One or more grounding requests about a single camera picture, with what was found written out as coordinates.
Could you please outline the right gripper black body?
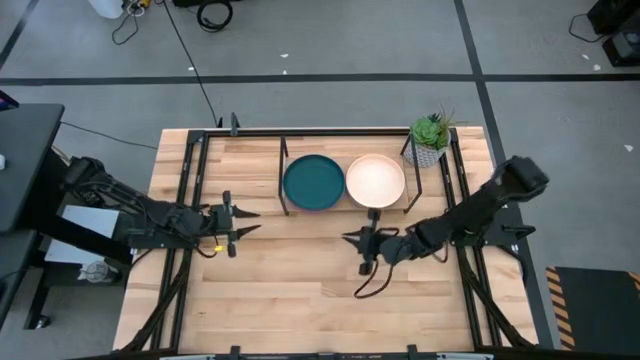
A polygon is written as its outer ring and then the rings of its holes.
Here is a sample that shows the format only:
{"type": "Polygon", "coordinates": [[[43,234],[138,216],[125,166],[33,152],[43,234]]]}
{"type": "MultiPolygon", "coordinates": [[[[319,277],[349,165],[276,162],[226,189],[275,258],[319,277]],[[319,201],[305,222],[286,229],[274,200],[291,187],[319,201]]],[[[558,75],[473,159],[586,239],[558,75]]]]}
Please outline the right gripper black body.
{"type": "Polygon", "coordinates": [[[362,276],[372,275],[376,272],[378,267],[377,256],[379,254],[380,242],[382,240],[381,234],[377,229],[377,224],[381,217],[381,211],[379,209],[369,208],[367,210],[367,217],[370,220],[370,224],[361,228],[366,231],[366,234],[359,238],[359,240],[367,244],[367,248],[363,252],[359,252],[363,259],[362,263],[359,265],[359,274],[362,276]]]}

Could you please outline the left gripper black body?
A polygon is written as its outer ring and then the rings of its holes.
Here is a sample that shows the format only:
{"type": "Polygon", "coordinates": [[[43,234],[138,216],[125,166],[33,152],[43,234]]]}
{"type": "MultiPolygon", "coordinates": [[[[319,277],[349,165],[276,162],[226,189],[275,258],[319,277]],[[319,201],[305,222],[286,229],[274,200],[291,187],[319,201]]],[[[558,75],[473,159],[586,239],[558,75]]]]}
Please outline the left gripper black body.
{"type": "Polygon", "coordinates": [[[210,207],[209,215],[212,218],[213,234],[227,236],[227,254],[230,258],[234,258],[236,256],[237,232],[233,226],[231,193],[228,190],[222,193],[221,204],[210,207]]]}

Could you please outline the cream round plate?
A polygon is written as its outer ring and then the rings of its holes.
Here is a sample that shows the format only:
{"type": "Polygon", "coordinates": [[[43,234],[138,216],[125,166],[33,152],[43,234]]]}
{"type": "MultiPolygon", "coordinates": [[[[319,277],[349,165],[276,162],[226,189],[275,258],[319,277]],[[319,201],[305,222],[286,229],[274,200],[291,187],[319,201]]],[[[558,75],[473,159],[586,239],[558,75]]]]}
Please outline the cream round plate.
{"type": "Polygon", "coordinates": [[[405,190],[405,175],[400,165],[381,154],[356,159],[348,168],[345,181],[351,198],[367,208],[389,207],[405,190]]]}

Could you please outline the teal round plate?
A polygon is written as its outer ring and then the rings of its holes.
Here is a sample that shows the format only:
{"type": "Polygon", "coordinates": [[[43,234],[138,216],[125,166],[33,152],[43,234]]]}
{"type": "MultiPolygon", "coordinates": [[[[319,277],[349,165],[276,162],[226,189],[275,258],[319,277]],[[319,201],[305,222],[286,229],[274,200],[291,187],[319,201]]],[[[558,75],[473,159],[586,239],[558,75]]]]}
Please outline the teal round plate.
{"type": "Polygon", "coordinates": [[[345,175],[333,159],[309,154],[295,159],[284,172],[287,199],[300,207],[325,208],[340,201],[345,192],[345,175]]]}

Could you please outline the green succulent in white pot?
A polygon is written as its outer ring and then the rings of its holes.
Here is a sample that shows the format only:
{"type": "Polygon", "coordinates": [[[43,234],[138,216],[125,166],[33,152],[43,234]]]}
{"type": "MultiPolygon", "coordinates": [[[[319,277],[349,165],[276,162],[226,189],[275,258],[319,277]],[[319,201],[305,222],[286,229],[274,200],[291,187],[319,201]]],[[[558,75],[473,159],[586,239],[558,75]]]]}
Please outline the green succulent in white pot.
{"type": "Polygon", "coordinates": [[[452,131],[456,124],[454,117],[453,108],[440,106],[437,112],[414,121],[401,150],[402,157],[420,168],[436,165],[452,142],[452,131]]]}

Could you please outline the black desk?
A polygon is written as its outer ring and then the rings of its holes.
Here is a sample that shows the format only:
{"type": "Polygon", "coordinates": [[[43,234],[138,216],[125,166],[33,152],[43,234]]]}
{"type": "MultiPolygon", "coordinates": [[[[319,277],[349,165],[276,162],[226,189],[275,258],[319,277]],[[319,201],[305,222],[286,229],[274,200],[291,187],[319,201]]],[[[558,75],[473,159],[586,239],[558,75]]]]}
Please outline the black desk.
{"type": "Polygon", "coordinates": [[[64,110],[61,104],[22,104],[0,111],[0,331],[38,242],[21,219],[64,110]]]}

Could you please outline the black yellow hazard mat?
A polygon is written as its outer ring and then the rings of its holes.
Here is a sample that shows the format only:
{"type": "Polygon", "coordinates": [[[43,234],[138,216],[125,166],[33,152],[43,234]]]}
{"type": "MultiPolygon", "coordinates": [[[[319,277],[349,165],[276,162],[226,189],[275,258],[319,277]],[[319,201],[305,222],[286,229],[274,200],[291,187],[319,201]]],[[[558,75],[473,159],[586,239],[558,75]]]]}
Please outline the black yellow hazard mat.
{"type": "Polygon", "coordinates": [[[563,350],[640,358],[640,275],[569,267],[545,270],[563,350]]]}

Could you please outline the white bucket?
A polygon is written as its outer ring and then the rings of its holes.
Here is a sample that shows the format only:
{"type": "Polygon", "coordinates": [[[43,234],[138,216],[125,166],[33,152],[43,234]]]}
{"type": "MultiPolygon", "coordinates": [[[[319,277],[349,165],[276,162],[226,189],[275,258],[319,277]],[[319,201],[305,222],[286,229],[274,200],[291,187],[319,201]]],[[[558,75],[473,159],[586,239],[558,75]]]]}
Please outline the white bucket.
{"type": "Polygon", "coordinates": [[[96,13],[106,19],[117,19],[123,13],[123,0],[88,0],[96,13]]]}

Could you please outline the black equipment box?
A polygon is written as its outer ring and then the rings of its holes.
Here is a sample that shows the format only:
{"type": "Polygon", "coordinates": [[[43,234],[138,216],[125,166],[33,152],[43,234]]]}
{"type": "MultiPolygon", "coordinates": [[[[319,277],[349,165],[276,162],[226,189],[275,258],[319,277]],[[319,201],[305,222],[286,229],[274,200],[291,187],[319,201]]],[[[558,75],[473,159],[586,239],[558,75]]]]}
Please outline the black equipment box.
{"type": "Polygon", "coordinates": [[[597,0],[587,12],[587,18],[596,34],[616,31],[636,10],[640,0],[597,0]]]}
{"type": "Polygon", "coordinates": [[[640,28],[618,31],[602,48],[614,67],[640,66],[640,28]]]}

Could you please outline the wooden shelf black metal frame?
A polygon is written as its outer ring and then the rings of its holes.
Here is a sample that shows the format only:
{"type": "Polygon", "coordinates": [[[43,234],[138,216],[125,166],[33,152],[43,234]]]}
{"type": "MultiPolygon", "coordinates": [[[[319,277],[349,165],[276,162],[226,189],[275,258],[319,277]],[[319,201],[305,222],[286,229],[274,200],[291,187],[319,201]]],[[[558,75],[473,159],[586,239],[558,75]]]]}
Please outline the wooden shelf black metal frame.
{"type": "MultiPolygon", "coordinates": [[[[422,195],[420,170],[408,163],[401,155],[408,135],[378,136],[282,136],[279,138],[277,198],[285,215],[301,212],[289,212],[283,190],[283,177],[287,166],[295,159],[309,154],[327,156],[338,163],[346,175],[350,165],[359,157],[367,154],[381,154],[398,163],[405,175],[405,190],[402,197],[393,205],[379,209],[409,212],[422,195]]],[[[345,186],[340,205],[341,212],[367,211],[369,208],[356,203],[345,186]]]]}

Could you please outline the black aluminium table frame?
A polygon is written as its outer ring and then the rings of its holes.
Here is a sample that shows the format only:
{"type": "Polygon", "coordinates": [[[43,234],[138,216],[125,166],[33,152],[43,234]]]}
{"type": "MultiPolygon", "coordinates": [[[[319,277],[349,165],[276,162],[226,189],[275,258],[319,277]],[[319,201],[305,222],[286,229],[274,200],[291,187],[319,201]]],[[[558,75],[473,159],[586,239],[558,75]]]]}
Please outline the black aluminium table frame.
{"type": "Polygon", "coordinates": [[[381,266],[368,280],[360,255],[342,234],[367,223],[366,211],[285,215],[277,198],[282,136],[407,135],[393,128],[272,128],[212,133],[166,129],[150,192],[172,200],[217,202],[230,191],[260,225],[238,242],[237,256],[194,255],[182,314],[169,312],[161,342],[179,326],[183,354],[239,360],[382,360],[386,354],[427,359],[470,351],[464,291],[454,250],[381,266]]]}

